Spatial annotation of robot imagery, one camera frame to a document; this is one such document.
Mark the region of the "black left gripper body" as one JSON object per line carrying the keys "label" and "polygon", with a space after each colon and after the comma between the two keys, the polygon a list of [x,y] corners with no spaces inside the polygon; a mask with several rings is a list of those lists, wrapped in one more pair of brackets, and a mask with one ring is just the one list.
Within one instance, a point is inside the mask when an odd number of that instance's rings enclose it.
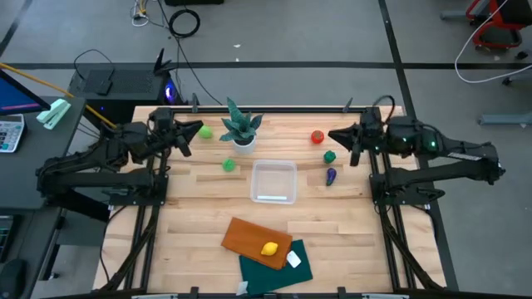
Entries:
{"label": "black left gripper body", "polygon": [[168,130],[154,130],[152,127],[148,141],[150,152],[162,152],[177,148],[184,157],[191,156],[190,144],[187,145],[185,142],[180,142],[179,133],[175,126],[175,120]]}

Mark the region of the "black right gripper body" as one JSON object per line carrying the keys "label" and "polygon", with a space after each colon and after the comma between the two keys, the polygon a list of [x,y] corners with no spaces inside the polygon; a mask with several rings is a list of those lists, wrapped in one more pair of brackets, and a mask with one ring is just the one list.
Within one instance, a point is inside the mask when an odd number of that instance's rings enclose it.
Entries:
{"label": "black right gripper body", "polygon": [[384,145],[384,129],[383,124],[377,123],[361,123],[352,126],[350,165],[358,166],[361,153],[364,150],[380,151]]}

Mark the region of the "clear plastic tupperware container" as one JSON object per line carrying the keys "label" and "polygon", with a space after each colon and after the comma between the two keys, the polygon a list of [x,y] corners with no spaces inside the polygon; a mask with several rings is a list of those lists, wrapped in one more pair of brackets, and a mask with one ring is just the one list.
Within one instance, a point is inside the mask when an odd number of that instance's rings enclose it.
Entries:
{"label": "clear plastic tupperware container", "polygon": [[297,165],[288,160],[257,159],[253,163],[250,199],[255,203],[294,204]]}

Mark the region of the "artificial plant in white pot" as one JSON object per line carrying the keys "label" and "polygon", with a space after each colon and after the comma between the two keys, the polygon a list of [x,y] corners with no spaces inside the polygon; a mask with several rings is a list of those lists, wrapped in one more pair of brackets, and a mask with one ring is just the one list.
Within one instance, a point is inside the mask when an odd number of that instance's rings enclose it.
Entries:
{"label": "artificial plant in white pot", "polygon": [[252,154],[257,144],[257,130],[262,124],[263,114],[253,116],[252,112],[243,113],[236,103],[227,98],[229,118],[222,118],[227,133],[219,137],[220,141],[231,142],[237,154]]}

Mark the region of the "black computer tower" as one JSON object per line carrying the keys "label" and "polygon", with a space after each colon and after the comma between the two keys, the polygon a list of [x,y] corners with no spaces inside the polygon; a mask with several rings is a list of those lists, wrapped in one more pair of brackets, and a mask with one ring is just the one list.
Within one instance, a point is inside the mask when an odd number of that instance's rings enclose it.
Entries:
{"label": "black computer tower", "polygon": [[[112,86],[107,96],[83,90],[90,70],[114,69]],[[83,67],[72,76],[68,91],[86,99],[86,103],[115,125],[131,122],[134,110],[142,105],[181,105],[178,88],[170,73],[156,76],[152,66]]]}

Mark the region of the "black wifi antenna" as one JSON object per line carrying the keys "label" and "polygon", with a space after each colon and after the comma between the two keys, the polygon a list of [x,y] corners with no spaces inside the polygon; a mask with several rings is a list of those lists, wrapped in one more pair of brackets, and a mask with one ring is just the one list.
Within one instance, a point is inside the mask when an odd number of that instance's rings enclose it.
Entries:
{"label": "black wifi antenna", "polygon": [[162,48],[160,50],[159,55],[156,58],[156,61],[155,61],[155,64],[154,64],[154,68],[153,68],[153,73],[156,76],[162,76],[165,73],[168,73],[168,72],[173,71],[174,69],[176,69],[176,66],[171,66],[170,65],[171,64],[171,60],[163,61],[164,52],[165,52],[165,49]]}

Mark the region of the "black flat box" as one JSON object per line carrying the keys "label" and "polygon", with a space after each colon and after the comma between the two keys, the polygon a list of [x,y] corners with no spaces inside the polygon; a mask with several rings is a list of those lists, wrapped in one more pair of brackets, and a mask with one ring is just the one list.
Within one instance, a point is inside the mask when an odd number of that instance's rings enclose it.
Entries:
{"label": "black flat box", "polygon": [[112,86],[112,76],[115,70],[90,70],[85,79],[83,90],[87,93],[96,93],[100,96],[107,96]]}

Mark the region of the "mint green stapler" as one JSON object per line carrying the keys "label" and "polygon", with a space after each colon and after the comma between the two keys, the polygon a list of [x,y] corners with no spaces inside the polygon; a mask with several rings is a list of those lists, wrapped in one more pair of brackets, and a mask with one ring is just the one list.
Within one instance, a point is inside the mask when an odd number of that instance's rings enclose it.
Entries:
{"label": "mint green stapler", "polygon": [[53,130],[70,108],[70,102],[64,99],[55,100],[50,110],[43,111],[37,116],[37,121],[43,124],[45,129]]}

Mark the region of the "folded orange cloth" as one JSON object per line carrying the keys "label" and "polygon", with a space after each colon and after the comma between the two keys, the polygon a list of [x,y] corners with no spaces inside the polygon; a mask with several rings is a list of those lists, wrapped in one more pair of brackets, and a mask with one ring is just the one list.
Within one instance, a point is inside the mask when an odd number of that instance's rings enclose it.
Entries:
{"label": "folded orange cloth", "polygon": [[[275,270],[286,265],[286,257],[291,249],[293,237],[283,232],[272,230],[240,218],[232,218],[224,235],[221,246],[236,252],[255,262]],[[261,251],[268,242],[277,243],[273,256],[264,256]]]}

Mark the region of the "dark grey desk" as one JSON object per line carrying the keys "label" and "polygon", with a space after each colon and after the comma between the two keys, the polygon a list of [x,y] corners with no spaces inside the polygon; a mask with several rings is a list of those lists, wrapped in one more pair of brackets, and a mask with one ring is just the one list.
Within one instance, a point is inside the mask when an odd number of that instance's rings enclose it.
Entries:
{"label": "dark grey desk", "polygon": [[0,208],[40,209],[45,199],[37,190],[37,170],[50,158],[63,157],[76,132],[86,100],[69,98],[71,108],[54,129],[37,121],[37,113],[24,115],[26,134],[17,151],[0,154]]}

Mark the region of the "grey metal base leg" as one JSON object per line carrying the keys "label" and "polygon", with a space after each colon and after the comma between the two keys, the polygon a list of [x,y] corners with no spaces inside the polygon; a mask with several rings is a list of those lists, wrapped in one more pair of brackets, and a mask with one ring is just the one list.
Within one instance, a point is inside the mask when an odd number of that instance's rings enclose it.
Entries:
{"label": "grey metal base leg", "polygon": [[522,114],[483,114],[480,125],[532,125],[532,111]]}

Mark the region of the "yellow pole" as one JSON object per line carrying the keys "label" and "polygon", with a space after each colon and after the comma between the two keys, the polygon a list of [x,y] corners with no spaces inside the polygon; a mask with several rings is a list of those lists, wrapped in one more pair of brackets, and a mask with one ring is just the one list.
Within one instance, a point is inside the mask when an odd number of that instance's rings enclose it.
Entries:
{"label": "yellow pole", "polygon": [[[44,80],[41,80],[41,79],[39,79],[39,78],[37,78],[35,76],[29,75],[29,74],[27,74],[27,73],[25,73],[23,71],[20,71],[20,70],[14,68],[12,66],[9,66],[8,64],[0,62],[0,69],[5,69],[5,70],[8,70],[8,71],[14,72],[14,73],[18,74],[19,76],[23,76],[23,77],[25,77],[25,78],[27,78],[27,79],[29,79],[31,81],[34,81],[34,82],[36,82],[38,84],[50,87],[50,88],[52,88],[55,91],[59,91],[64,96],[67,96],[67,97],[70,97],[70,98],[74,98],[75,97],[72,93],[62,89],[61,87],[55,86],[52,83],[49,83],[49,82],[44,81]],[[98,118],[99,120],[103,121],[106,125],[109,125],[112,129],[115,129],[117,127],[114,123],[112,123],[106,117],[101,115],[95,109],[91,108],[89,105],[86,105],[86,109],[89,112],[91,112],[96,118]]]}

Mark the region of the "dark green cloth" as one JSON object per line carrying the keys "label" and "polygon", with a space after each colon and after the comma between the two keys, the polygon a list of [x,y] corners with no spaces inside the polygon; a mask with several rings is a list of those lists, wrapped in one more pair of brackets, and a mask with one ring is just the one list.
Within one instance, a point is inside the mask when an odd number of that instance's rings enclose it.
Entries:
{"label": "dark green cloth", "polygon": [[291,251],[301,262],[296,267],[287,262],[281,270],[275,270],[247,257],[239,256],[242,281],[248,283],[246,291],[250,296],[262,295],[313,279],[303,240],[292,241]]}

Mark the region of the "grey desk calculator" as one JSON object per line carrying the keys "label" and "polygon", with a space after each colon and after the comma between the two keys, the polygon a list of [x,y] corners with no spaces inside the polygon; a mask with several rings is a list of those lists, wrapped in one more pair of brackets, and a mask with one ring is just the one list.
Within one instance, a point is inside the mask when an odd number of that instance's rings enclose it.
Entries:
{"label": "grey desk calculator", "polygon": [[22,114],[0,115],[0,153],[16,152],[25,129],[26,123]]}

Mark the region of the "computer monitor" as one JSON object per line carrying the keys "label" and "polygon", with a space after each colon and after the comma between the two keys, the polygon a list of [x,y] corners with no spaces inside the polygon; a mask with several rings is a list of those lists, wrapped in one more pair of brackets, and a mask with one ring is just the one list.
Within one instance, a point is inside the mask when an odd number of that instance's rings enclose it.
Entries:
{"label": "computer monitor", "polygon": [[0,115],[50,110],[51,105],[0,70]]}

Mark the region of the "red and black chair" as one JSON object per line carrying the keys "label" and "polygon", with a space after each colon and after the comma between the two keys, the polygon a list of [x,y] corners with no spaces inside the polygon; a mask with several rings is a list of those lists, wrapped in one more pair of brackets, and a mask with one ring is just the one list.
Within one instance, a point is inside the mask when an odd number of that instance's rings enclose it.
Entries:
{"label": "red and black chair", "polygon": [[465,16],[478,25],[476,47],[510,49],[522,43],[520,31],[532,26],[529,0],[473,0]]}

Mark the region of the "black keyboard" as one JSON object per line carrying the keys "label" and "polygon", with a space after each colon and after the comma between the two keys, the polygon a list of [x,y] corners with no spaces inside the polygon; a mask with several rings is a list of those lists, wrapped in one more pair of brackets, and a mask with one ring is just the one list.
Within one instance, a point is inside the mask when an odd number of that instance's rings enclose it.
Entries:
{"label": "black keyboard", "polygon": [[15,222],[16,218],[13,215],[0,215],[0,263],[7,258]]}

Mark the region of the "black aluminium table frame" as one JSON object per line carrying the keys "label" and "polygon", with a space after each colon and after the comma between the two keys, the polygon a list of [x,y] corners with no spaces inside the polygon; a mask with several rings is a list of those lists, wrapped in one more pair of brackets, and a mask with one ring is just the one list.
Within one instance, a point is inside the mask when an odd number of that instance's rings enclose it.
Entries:
{"label": "black aluminium table frame", "polygon": [[[232,218],[302,239],[313,279],[285,287],[262,299],[350,297],[357,292],[389,292],[407,284],[401,257],[390,267],[381,222],[371,198],[369,174],[385,162],[363,155],[352,167],[349,154],[333,140],[312,143],[314,130],[329,131],[358,120],[358,108],[339,106],[255,106],[263,114],[252,154],[237,154],[225,132],[223,107],[204,106],[197,113],[177,110],[179,120],[202,120],[211,139],[195,138],[192,154],[174,151],[168,158],[169,187],[160,208],[155,240],[140,253],[129,277],[134,287],[175,293],[180,298],[221,298],[237,292],[242,276],[236,253],[221,246]],[[337,158],[325,164],[323,155]],[[236,168],[225,172],[222,163]],[[253,163],[257,159],[292,161],[298,169],[294,204],[255,203],[250,199]],[[337,177],[326,185],[327,169]]]}

